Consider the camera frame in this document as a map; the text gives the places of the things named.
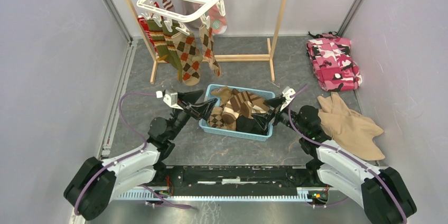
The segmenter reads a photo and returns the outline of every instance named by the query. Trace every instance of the white toothed rack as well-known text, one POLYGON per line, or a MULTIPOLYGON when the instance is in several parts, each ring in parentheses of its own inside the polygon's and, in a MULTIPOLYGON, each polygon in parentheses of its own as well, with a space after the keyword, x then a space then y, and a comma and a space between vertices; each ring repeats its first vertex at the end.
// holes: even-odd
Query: white toothed rack
MULTIPOLYGON (((148 37, 146 36, 145 31, 141 28, 141 26, 138 22, 138 15, 137 15, 137 12, 135 10, 135 7, 134 7, 132 1, 131 0, 125 0, 125 1, 129 7, 129 9, 134 14, 135 21, 138 24, 138 26, 140 27, 140 31, 141 31, 143 40, 145 41, 145 44, 151 54, 151 57, 154 60, 153 71, 151 73, 151 83, 154 84, 158 64, 166 63, 166 62, 159 61, 157 59, 158 54, 155 52, 154 47, 151 45, 148 37)), ((181 25, 181 29, 183 29, 183 30, 186 29, 186 26, 184 25, 184 23, 192 22, 199 18, 201 19, 201 21, 204 24, 209 25, 210 24, 209 17, 208 18, 204 17, 204 14, 210 8, 212 8, 214 5, 216 5, 218 7, 221 15, 223 15, 223 16, 225 15, 225 6, 224 6, 223 0, 182 0, 182 1, 198 3, 198 4, 201 4, 202 6, 196 12, 194 12, 190 15, 182 15, 182 14, 167 11, 165 9, 157 8, 154 6, 154 4, 152 3, 151 0, 138 0, 137 6, 142 9, 145 9, 146 11, 150 12, 157 18, 161 18, 161 16, 165 17, 166 19, 168 19, 168 21, 165 21, 166 24, 170 24, 172 22, 172 20, 178 21, 179 24, 181 25)), ((270 38, 267 38, 268 54, 215 55, 216 60, 218 62, 254 62, 254 61, 269 62, 271 81, 274 82, 275 81, 274 63, 273 63, 274 51, 275 51, 275 47, 277 45, 278 32, 279 32, 280 26, 282 24, 282 18, 283 18, 283 12, 284 12, 285 6, 286 6, 286 0, 282 0, 280 9, 278 12, 278 16, 277 16, 277 23, 275 26, 272 44, 270 42, 270 38)))

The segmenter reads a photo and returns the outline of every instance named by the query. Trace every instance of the wooden pole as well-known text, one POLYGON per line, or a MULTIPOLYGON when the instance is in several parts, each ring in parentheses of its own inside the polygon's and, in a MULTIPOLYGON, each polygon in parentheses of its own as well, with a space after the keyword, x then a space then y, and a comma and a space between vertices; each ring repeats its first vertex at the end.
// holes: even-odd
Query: wooden pole
POLYGON ((280 26, 282 25, 283 12, 285 11, 285 6, 286 6, 286 0, 282 0, 282 3, 280 4, 280 10, 278 11, 277 24, 275 25, 274 38, 272 40, 272 46, 269 52, 270 78, 272 82, 275 81, 274 63, 273 63, 274 52, 275 47, 277 46, 278 32, 280 30, 280 26))
POLYGON ((153 60, 154 60, 154 63, 157 63, 155 49, 154 49, 154 47, 152 46, 152 44, 151 44, 151 42, 150 42, 148 36, 146 35, 145 30, 144 30, 144 29, 142 28, 142 26, 140 25, 140 22, 138 22, 137 11, 135 11, 135 7, 134 7, 134 5, 133 5, 133 3, 132 3, 132 0, 125 0, 125 1, 126 1, 127 6, 129 7, 129 9, 131 10, 131 12, 134 14, 135 22, 137 23, 137 25, 138 25, 138 27, 139 27, 139 29, 140 29, 140 32, 141 32, 142 37, 143 37, 143 40, 145 41, 146 47, 147 47, 148 50, 150 51, 150 54, 151 54, 151 57, 152 57, 153 60))

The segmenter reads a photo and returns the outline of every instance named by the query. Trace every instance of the beige cloth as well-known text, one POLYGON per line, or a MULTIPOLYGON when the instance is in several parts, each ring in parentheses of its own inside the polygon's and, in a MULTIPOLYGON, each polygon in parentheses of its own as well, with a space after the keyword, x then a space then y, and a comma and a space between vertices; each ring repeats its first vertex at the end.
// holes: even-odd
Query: beige cloth
POLYGON ((318 101, 322 129, 342 148, 366 161, 385 158, 372 140, 384 131, 372 119, 349 109, 336 92, 318 101))

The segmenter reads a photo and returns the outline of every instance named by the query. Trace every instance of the blue plastic basket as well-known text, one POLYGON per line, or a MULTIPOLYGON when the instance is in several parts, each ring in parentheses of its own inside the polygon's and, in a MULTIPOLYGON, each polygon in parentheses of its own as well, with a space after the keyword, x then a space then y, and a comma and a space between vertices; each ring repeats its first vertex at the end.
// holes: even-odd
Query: blue plastic basket
MULTIPOLYGON (((216 103, 216 106, 219 106, 221 99, 217 96, 214 96, 211 94, 211 92, 217 88, 221 88, 221 87, 225 87, 226 85, 217 85, 217 84, 210 84, 207 88, 207 92, 206 92, 206 98, 205 100, 207 101, 208 99, 211 98, 217 98, 218 102, 216 103)), ((228 86, 231 89, 237 89, 238 91, 249 91, 252 92, 254 94, 257 94, 265 99, 271 99, 275 97, 275 94, 273 92, 269 92, 269 91, 262 91, 262 90, 257 90, 257 89, 250 89, 250 88, 239 88, 239 87, 232 87, 232 86, 228 86)), ((237 138, 246 138, 246 139, 253 139, 255 141, 266 141, 269 137, 272 136, 272 129, 273 126, 272 124, 269 125, 269 129, 267 132, 267 135, 258 135, 258 134, 252 134, 252 133, 241 133, 241 132, 236 132, 236 131, 232 131, 232 130, 224 130, 224 129, 218 129, 218 128, 213 128, 213 127, 209 127, 209 125, 207 124, 207 121, 205 121, 204 119, 202 119, 201 121, 199 121, 199 126, 204 130, 204 132, 206 133, 213 133, 213 134, 218 134, 218 135, 224 135, 224 136, 231 136, 231 137, 237 137, 237 138)))

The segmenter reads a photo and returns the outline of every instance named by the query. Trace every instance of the wooden base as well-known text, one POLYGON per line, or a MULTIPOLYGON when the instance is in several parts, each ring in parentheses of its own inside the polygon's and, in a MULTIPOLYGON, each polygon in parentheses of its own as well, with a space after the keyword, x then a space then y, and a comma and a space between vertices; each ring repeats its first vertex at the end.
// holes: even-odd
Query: wooden base
MULTIPOLYGON (((235 55, 215 55, 216 61, 218 62, 260 62, 265 61, 269 62, 270 67, 270 78, 272 79, 272 82, 274 82, 275 76, 274 76, 274 64, 272 61, 272 58, 270 56, 270 39, 267 38, 267 50, 268 54, 235 54, 235 55)), ((165 61, 154 61, 153 64, 153 71, 151 73, 151 84, 154 84, 155 82, 155 76, 157 73, 157 64, 163 64, 166 63, 165 61)))

